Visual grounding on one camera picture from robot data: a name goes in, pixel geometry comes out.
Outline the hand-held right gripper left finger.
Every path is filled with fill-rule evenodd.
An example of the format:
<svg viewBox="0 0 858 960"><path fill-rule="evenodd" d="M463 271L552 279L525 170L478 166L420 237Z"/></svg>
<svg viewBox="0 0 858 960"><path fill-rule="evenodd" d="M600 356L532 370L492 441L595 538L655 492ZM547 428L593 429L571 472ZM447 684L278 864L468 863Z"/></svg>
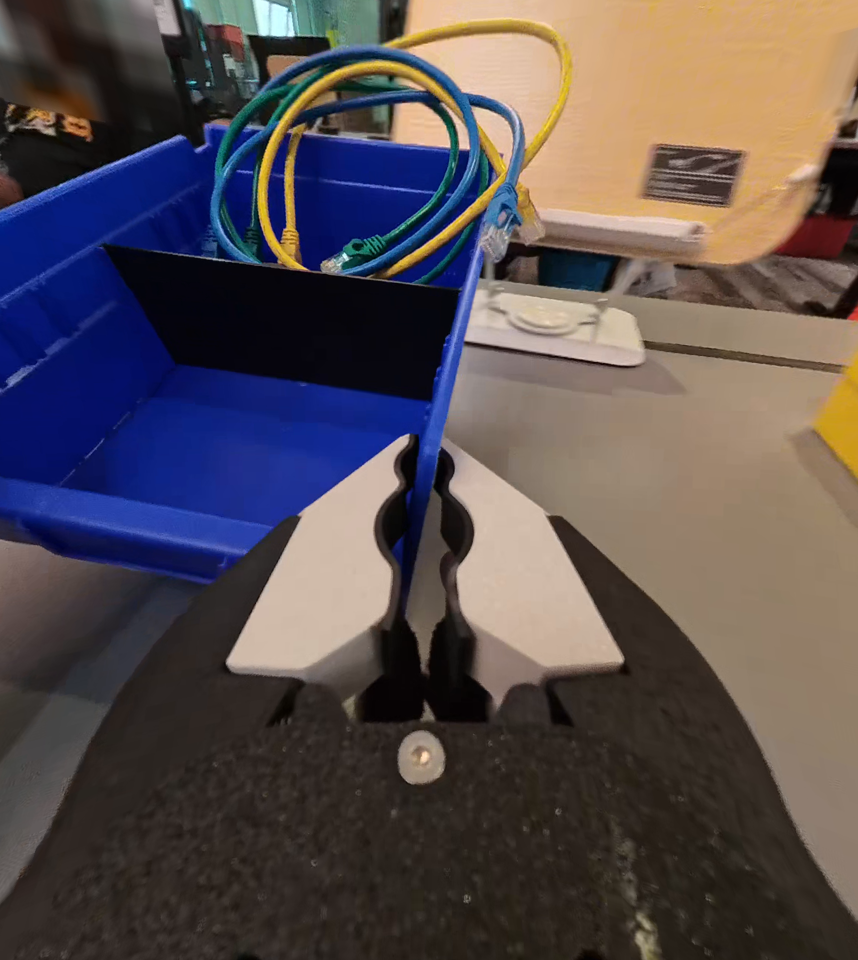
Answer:
<svg viewBox="0 0 858 960"><path fill-rule="evenodd" d="M395 554L419 452L403 435L305 507L231 649L236 676L355 700L367 722L419 719L424 679Z"/></svg>

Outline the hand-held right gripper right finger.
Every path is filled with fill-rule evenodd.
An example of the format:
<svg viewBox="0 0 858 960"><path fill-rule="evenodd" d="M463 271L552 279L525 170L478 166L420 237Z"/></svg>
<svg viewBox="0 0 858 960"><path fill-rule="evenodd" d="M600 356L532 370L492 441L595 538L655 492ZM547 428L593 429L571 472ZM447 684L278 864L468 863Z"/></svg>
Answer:
<svg viewBox="0 0 858 960"><path fill-rule="evenodd" d="M624 666L554 517L450 442L435 492L445 610L428 655L427 703L437 720L483 722L514 688Z"/></svg>

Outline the blue plastic bin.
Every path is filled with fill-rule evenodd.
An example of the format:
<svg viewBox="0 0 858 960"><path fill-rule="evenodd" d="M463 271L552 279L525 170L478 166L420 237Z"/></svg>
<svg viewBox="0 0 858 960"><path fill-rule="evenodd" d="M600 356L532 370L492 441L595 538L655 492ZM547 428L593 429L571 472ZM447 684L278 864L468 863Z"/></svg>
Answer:
<svg viewBox="0 0 858 960"><path fill-rule="evenodd" d="M0 539L209 583L415 435L414 519L395 549L409 568L457 374L420 402L178 365L103 249L205 258L225 133L210 127L200 148L173 138L0 212ZM297 160L296 226L317 272L421 208L447 153L306 135ZM473 239L424 285L459 291L461 347L482 263Z"/></svg>

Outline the white stand base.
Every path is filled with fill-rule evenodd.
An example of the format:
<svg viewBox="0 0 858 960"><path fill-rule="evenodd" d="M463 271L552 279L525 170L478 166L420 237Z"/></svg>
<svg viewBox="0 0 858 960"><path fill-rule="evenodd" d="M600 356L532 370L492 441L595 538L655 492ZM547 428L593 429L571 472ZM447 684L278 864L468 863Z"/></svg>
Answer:
<svg viewBox="0 0 858 960"><path fill-rule="evenodd" d="M475 294L465 341L518 354L634 368L646 349L636 318L610 306L519 294L494 286Z"/></svg>

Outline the black bin divider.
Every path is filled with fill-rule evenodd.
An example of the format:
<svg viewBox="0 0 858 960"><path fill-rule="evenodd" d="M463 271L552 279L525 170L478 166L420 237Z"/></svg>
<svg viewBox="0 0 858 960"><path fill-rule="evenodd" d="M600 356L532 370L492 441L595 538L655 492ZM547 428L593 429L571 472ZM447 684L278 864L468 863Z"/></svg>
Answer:
<svg viewBox="0 0 858 960"><path fill-rule="evenodd" d="M103 249L178 365L417 402L458 371L456 289Z"/></svg>

